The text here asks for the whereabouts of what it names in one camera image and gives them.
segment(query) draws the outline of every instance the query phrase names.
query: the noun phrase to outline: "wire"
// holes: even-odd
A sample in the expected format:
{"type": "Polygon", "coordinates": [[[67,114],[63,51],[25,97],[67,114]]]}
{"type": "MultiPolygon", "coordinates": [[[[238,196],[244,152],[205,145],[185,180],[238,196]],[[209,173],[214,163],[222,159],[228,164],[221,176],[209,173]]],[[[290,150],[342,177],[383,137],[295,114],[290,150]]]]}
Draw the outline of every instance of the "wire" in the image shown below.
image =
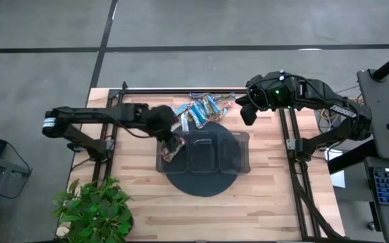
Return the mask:
{"type": "Polygon", "coordinates": [[[24,158],[22,158],[22,156],[20,156],[19,152],[14,148],[14,146],[7,142],[7,144],[14,150],[14,152],[16,153],[16,155],[19,157],[19,159],[26,165],[26,167],[28,168],[28,176],[26,177],[25,179],[25,182],[23,183],[22,187],[20,188],[19,192],[15,195],[15,196],[6,196],[6,195],[2,195],[0,194],[0,196],[2,196],[3,198],[8,198],[8,199],[15,199],[17,197],[19,197],[20,193],[22,193],[26,183],[28,182],[28,179],[30,178],[31,176],[31,173],[32,173],[32,169],[30,168],[29,164],[24,160],[24,158]]]}
{"type": "Polygon", "coordinates": [[[327,151],[327,163],[330,162],[330,151],[334,148],[336,148],[337,146],[341,145],[344,141],[346,141],[347,138],[341,140],[340,142],[338,142],[337,144],[335,145],[332,145],[330,148],[327,148],[326,151],[327,151]]]}
{"type": "Polygon", "coordinates": [[[359,98],[363,95],[363,93],[359,94],[358,98],[357,98],[357,103],[359,104],[359,98]]]}
{"type": "Polygon", "coordinates": [[[332,116],[329,116],[329,115],[326,114],[326,110],[325,110],[325,109],[322,109],[322,110],[321,110],[321,116],[322,116],[322,118],[324,118],[324,119],[326,119],[326,120],[331,120],[331,119],[337,118],[337,117],[338,117],[338,114],[336,113],[336,114],[334,114],[334,115],[332,115],[332,116]]]}
{"type": "Polygon", "coordinates": [[[339,92],[344,92],[346,90],[350,90],[350,89],[357,88],[357,87],[359,87],[359,85],[356,85],[356,86],[353,86],[353,87],[350,87],[350,88],[345,88],[344,90],[337,91],[336,94],[338,94],[339,92]]]}
{"type": "MultiPolygon", "coordinates": [[[[249,87],[247,87],[247,97],[249,98],[249,101],[256,107],[258,108],[258,110],[260,111],[265,111],[266,109],[265,108],[262,108],[260,107],[258,104],[256,104],[256,102],[254,100],[252,100],[251,98],[251,95],[250,95],[250,91],[251,91],[251,88],[255,85],[255,84],[258,84],[260,82],[266,82],[266,81],[272,81],[272,80],[275,80],[275,82],[272,82],[270,85],[267,86],[267,88],[265,88],[266,90],[273,86],[273,84],[277,83],[277,82],[281,82],[281,80],[277,79],[277,78],[268,78],[268,79],[262,79],[262,80],[257,80],[257,81],[254,81],[252,84],[249,85],[249,87]]],[[[267,97],[267,94],[265,93],[265,91],[260,88],[259,90],[262,90],[264,96],[265,96],[265,101],[267,102],[267,107],[268,107],[268,97],[267,97]]]]}
{"type": "Polygon", "coordinates": [[[87,158],[87,159],[85,159],[84,161],[82,161],[82,162],[80,162],[79,164],[77,164],[77,165],[74,165],[71,169],[70,169],[70,171],[72,171],[74,168],[76,168],[77,166],[79,166],[79,165],[82,165],[82,164],[84,164],[84,163],[86,163],[87,161],[89,161],[90,160],[90,158],[87,158]]]}
{"type": "MultiPolygon", "coordinates": [[[[108,135],[108,136],[105,137],[105,139],[106,139],[106,138],[111,138],[111,137],[112,137],[112,135],[108,135]]],[[[108,151],[114,149],[114,147],[115,147],[115,140],[112,141],[112,144],[111,144],[111,146],[109,147],[108,151]]],[[[80,163],[74,165],[74,166],[70,169],[70,171],[73,171],[74,168],[76,168],[76,167],[79,166],[79,165],[82,165],[82,164],[86,163],[87,161],[91,161],[91,158],[87,158],[87,159],[85,159],[84,161],[82,161],[82,162],[80,162],[80,163]]]]}
{"type": "Polygon", "coordinates": [[[301,175],[301,174],[303,174],[304,171],[308,170],[309,166],[307,165],[306,162],[304,162],[304,161],[297,161],[297,163],[300,164],[300,169],[301,169],[301,172],[296,172],[297,174],[301,175]]]}
{"type": "MultiPolygon", "coordinates": [[[[55,110],[59,111],[59,112],[62,112],[62,113],[67,113],[67,114],[71,114],[73,113],[72,112],[69,112],[69,111],[64,111],[62,108],[55,108],[55,110]]],[[[137,135],[137,134],[134,134],[132,131],[130,131],[128,128],[126,128],[121,122],[119,122],[117,119],[113,118],[111,115],[108,115],[106,113],[103,113],[103,112],[98,112],[98,111],[85,111],[85,112],[82,112],[82,111],[76,111],[76,113],[79,113],[79,114],[91,114],[91,113],[96,113],[96,114],[100,114],[100,115],[105,115],[109,118],[111,118],[113,121],[115,121],[115,123],[125,129],[125,131],[127,131],[130,135],[132,135],[133,137],[136,137],[136,138],[151,138],[151,136],[140,136],[140,135],[137,135]]]]}
{"type": "Polygon", "coordinates": [[[318,156],[314,156],[314,155],[310,155],[312,158],[316,158],[316,159],[322,159],[324,161],[327,161],[325,158],[322,158],[322,157],[318,157],[318,156]]]}

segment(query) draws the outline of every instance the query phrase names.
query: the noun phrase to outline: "round black base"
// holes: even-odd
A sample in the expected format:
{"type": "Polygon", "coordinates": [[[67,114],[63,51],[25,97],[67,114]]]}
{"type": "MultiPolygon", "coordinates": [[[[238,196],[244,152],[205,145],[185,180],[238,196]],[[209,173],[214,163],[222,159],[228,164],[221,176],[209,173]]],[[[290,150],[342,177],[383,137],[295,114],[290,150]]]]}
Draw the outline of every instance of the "round black base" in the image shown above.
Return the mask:
{"type": "MultiPolygon", "coordinates": [[[[197,130],[194,122],[190,122],[188,126],[190,130],[197,130]]],[[[228,129],[212,121],[207,123],[202,130],[228,132],[228,129]]],[[[229,136],[229,139],[235,139],[231,134],[224,136],[229,136]]],[[[214,196],[228,189],[238,175],[222,173],[221,171],[213,173],[192,173],[186,171],[185,173],[167,174],[166,176],[175,187],[189,195],[214,196]]]]}

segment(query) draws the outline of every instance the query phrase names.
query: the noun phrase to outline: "candy bar wrapper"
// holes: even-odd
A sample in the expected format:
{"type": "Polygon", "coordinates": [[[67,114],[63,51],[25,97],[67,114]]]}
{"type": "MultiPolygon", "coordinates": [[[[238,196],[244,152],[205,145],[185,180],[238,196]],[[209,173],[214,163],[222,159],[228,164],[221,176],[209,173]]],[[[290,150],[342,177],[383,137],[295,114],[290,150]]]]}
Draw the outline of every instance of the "candy bar wrapper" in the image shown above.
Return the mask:
{"type": "Polygon", "coordinates": [[[190,93],[189,95],[192,99],[202,99],[203,97],[210,95],[210,93],[190,93]]]}
{"type": "Polygon", "coordinates": [[[183,138],[180,138],[180,144],[176,147],[175,151],[169,152],[169,150],[165,147],[165,143],[161,142],[161,146],[163,147],[161,150],[161,156],[163,157],[163,160],[170,163],[185,144],[186,141],[183,138]]]}
{"type": "Polygon", "coordinates": [[[208,119],[207,112],[203,108],[202,102],[196,101],[195,105],[196,105],[197,109],[202,113],[202,115],[208,119]]]}
{"type": "Polygon", "coordinates": [[[202,125],[205,125],[208,122],[208,118],[206,118],[204,115],[202,115],[201,111],[196,106],[195,102],[191,103],[190,109],[194,111],[194,114],[199,118],[199,121],[202,123],[202,125]]]}
{"type": "Polygon", "coordinates": [[[193,118],[194,124],[196,124],[196,127],[198,129],[201,129],[203,127],[201,121],[199,121],[199,118],[196,116],[195,112],[192,109],[189,109],[188,112],[190,113],[190,116],[193,118]]]}
{"type": "Polygon", "coordinates": [[[188,111],[181,115],[181,128],[183,132],[188,132],[188,111]]]}
{"type": "Polygon", "coordinates": [[[208,103],[211,106],[215,115],[220,114],[220,108],[215,104],[214,99],[211,96],[207,96],[208,103]]]}
{"type": "Polygon", "coordinates": [[[219,94],[219,95],[214,95],[214,101],[216,103],[221,102],[221,101],[233,101],[235,99],[235,93],[231,92],[229,94],[219,94]]]}
{"type": "Polygon", "coordinates": [[[214,118],[214,120],[218,122],[219,120],[223,119],[223,117],[227,114],[227,112],[228,112],[228,110],[229,110],[229,108],[230,108],[231,106],[232,106],[232,103],[231,103],[231,102],[226,102],[226,103],[224,104],[224,106],[223,106],[222,111],[220,111],[220,114],[219,114],[218,116],[216,116],[216,117],[214,118]]]}
{"type": "Polygon", "coordinates": [[[183,104],[177,109],[174,110],[176,116],[179,116],[181,113],[185,112],[190,107],[189,104],[183,104]]]}
{"type": "Polygon", "coordinates": [[[203,98],[201,99],[201,101],[203,109],[205,110],[205,114],[207,114],[207,117],[209,117],[213,113],[213,111],[211,110],[211,108],[209,108],[208,100],[206,98],[203,98]]]}

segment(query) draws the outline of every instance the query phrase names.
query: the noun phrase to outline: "clear plastic tray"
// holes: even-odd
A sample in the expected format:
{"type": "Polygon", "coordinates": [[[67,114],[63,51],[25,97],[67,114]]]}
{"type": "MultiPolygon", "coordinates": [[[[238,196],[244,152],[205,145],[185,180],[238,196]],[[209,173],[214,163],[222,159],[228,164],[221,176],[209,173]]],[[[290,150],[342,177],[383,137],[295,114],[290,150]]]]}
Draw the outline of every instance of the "clear plastic tray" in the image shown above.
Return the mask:
{"type": "Polygon", "coordinates": [[[186,140],[186,146],[171,163],[161,157],[161,143],[157,143],[156,170],[164,174],[250,172],[249,134],[246,132],[213,132],[191,130],[177,132],[186,140]]]}
{"type": "Polygon", "coordinates": [[[191,131],[188,144],[188,170],[192,173],[212,173],[219,169],[217,133],[191,131]]]}
{"type": "Polygon", "coordinates": [[[249,138],[246,132],[219,134],[219,169],[222,173],[250,172],[249,138]]]}

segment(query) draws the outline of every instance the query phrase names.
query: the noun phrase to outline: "blue wrapper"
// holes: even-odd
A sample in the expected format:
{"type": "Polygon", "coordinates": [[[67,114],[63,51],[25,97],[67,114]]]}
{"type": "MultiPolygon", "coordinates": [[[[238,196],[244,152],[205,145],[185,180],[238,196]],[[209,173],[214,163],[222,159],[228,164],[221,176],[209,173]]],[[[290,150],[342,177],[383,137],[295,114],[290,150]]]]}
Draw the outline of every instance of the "blue wrapper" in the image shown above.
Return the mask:
{"type": "Polygon", "coordinates": [[[195,114],[194,111],[192,111],[192,109],[189,109],[188,112],[190,113],[190,115],[192,116],[193,118],[193,121],[194,121],[194,124],[196,124],[196,127],[198,129],[201,129],[203,127],[201,121],[199,121],[199,118],[197,117],[197,115],[195,114]]]}
{"type": "Polygon", "coordinates": [[[220,114],[220,108],[215,104],[214,99],[211,96],[207,96],[208,103],[213,109],[214,114],[220,114]]]}
{"type": "Polygon", "coordinates": [[[181,113],[185,112],[188,109],[188,107],[190,107],[189,104],[183,104],[180,107],[176,108],[174,110],[175,115],[179,116],[181,113]]]}
{"type": "Polygon", "coordinates": [[[188,111],[181,115],[181,128],[183,132],[188,132],[188,111]]]}
{"type": "Polygon", "coordinates": [[[195,105],[196,105],[197,109],[202,113],[202,115],[208,119],[207,112],[206,112],[205,108],[203,108],[202,102],[196,101],[195,105]]]}
{"type": "Polygon", "coordinates": [[[203,109],[205,111],[205,114],[207,115],[207,117],[209,117],[212,113],[211,111],[211,108],[209,108],[208,106],[208,100],[207,99],[201,99],[202,101],[202,106],[203,106],[203,109]]]}
{"type": "Polygon", "coordinates": [[[208,122],[208,119],[202,115],[201,111],[196,106],[196,103],[192,103],[191,110],[196,114],[196,116],[199,118],[199,121],[202,123],[202,125],[205,125],[208,122]]]}

